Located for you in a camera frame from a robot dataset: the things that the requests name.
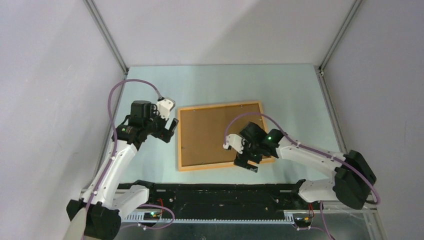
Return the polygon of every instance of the orange wire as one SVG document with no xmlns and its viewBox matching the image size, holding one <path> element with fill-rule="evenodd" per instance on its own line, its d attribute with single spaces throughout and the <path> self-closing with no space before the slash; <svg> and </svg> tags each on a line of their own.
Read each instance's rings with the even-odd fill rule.
<svg viewBox="0 0 424 240">
<path fill-rule="evenodd" d="M 308 208 L 309 208 L 309 214 L 311 214 L 311 211 L 312 211 L 311 218 L 315 217 L 315 212 L 314 212 L 314 209 L 312 208 L 312 203 L 309 203 Z"/>
<path fill-rule="evenodd" d="M 160 202 L 160 205 L 163 207 L 164 201 L 162 200 L 162 198 L 159 198 L 159 202 Z"/>
</svg>

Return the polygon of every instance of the table surface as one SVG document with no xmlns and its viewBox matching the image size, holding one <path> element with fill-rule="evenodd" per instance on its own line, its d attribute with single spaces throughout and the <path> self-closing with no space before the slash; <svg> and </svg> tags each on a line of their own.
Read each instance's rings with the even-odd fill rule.
<svg viewBox="0 0 424 240">
<path fill-rule="evenodd" d="M 142 79 L 156 85 L 163 96 L 175 100 L 176 108 L 259 100 L 264 113 L 301 142 L 329 151 L 340 151 L 311 64 L 136 66 L 129 69 L 127 78 Z M 135 100 L 156 102 L 157 96 L 146 84 L 126 83 L 116 124 L 130 113 L 131 103 Z M 177 116 L 176 108 L 171 117 Z M 274 128 L 271 122 L 267 124 L 269 129 Z M 177 137 L 174 136 L 170 143 L 149 137 L 120 181 L 265 184 L 323 178 L 322 173 L 289 159 L 261 164 L 258 173 L 235 166 L 180 172 Z"/>
</svg>

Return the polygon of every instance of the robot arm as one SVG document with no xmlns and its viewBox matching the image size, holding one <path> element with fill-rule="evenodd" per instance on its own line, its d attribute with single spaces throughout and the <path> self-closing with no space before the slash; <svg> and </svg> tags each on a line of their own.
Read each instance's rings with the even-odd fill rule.
<svg viewBox="0 0 424 240">
<path fill-rule="evenodd" d="M 340 201 L 353 209 L 361 209 L 370 193 L 370 188 L 350 169 L 334 160 L 338 158 L 362 173 L 372 184 L 376 176 L 363 156 L 356 151 L 349 154 L 331 152 L 312 147 L 300 147 L 300 142 L 292 143 L 277 129 L 266 133 L 258 125 L 250 122 L 240 131 L 240 135 L 226 136 L 224 149 L 236 150 L 234 165 L 258 171 L 258 167 L 248 161 L 259 164 L 263 156 L 287 159 L 312 167 L 326 175 L 327 179 L 311 181 L 299 180 L 293 189 L 303 200 L 312 203 L 318 200 Z M 326 157 L 319 152 L 327 153 Z"/>
<path fill-rule="evenodd" d="M 134 101 L 131 104 L 130 115 L 127 115 L 116 128 L 117 148 L 112 161 L 109 163 L 115 144 L 113 138 L 104 161 L 87 191 L 81 199 L 69 201 L 66 207 L 72 220 L 81 208 L 89 204 L 88 201 L 93 194 L 84 235 L 99 239 L 115 238 L 122 219 L 148 201 L 149 189 L 140 185 L 132 186 L 117 199 L 114 199 L 114 196 L 122 174 L 149 135 L 165 143 L 171 140 L 178 120 L 174 118 L 169 129 L 166 129 L 166 124 L 174 106 L 175 102 L 169 98 L 159 99 L 156 104 L 149 101 Z M 102 180 L 95 190 L 99 179 Z"/>
</svg>

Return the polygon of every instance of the metal frame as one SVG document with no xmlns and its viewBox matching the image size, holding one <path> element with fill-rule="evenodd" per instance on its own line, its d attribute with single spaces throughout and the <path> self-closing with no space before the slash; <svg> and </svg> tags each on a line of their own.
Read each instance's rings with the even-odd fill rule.
<svg viewBox="0 0 424 240">
<path fill-rule="evenodd" d="M 345 35 L 346 30 L 350 26 L 352 20 L 354 19 L 355 15 L 357 14 L 363 0 L 355 0 L 350 7 L 349 13 L 347 14 L 346 18 L 344 19 L 343 23 L 340 26 L 340 29 L 338 30 L 337 34 L 335 35 L 335 38 L 333 39 L 330 48 L 328 49 L 327 53 L 324 56 L 324 59 L 322 60 L 321 64 L 319 65 L 319 69 L 323 71 L 327 64 L 329 63 L 334 51 L 336 50 L 337 46 L 339 45 L 342 37 Z"/>
<path fill-rule="evenodd" d="M 122 55 L 118 49 L 117 44 L 115 43 L 114 39 L 112 38 L 111 33 L 108 30 L 108 27 L 105 24 L 105 21 L 103 20 L 102 15 L 99 12 L 99 9 L 97 8 L 96 4 L 94 3 L 94 0 L 84 0 L 85 6 L 87 7 L 88 11 L 90 12 L 95 24 L 97 25 L 98 30 L 100 31 L 101 35 L 104 38 L 104 41 L 106 42 L 107 46 L 109 47 L 110 51 L 113 54 L 113 57 L 116 59 L 116 61 L 119 64 L 119 67 L 123 71 L 124 74 L 128 73 L 128 67 L 124 62 L 124 59 L 122 58 Z"/>
</svg>

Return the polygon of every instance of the white bracket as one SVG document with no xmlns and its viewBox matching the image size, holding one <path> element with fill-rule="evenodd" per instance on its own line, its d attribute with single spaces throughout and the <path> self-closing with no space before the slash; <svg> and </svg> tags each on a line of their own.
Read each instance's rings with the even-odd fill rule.
<svg viewBox="0 0 424 240">
<path fill-rule="evenodd" d="M 315 201 L 338 201 L 333 187 L 334 181 L 331 179 L 306 180 L 300 186 L 298 194 L 307 203 Z"/>
<path fill-rule="evenodd" d="M 230 135 L 226 136 L 223 148 L 228 150 L 228 149 L 230 149 L 230 147 L 232 147 L 239 154 L 242 154 L 243 149 L 245 148 L 243 146 L 244 143 L 245 143 L 245 140 L 241 136 L 239 136 L 237 134 L 230 134 Z"/>
<path fill-rule="evenodd" d="M 175 101 L 171 98 L 165 97 L 165 99 L 158 101 L 156 105 L 160 117 L 165 120 L 168 120 L 170 118 L 170 113 L 172 109 L 175 107 Z"/>
<path fill-rule="evenodd" d="M 126 218 L 138 206 L 149 200 L 149 189 L 141 185 L 132 185 L 123 195 L 112 203 L 111 209 L 118 209 L 121 219 Z"/>
</svg>

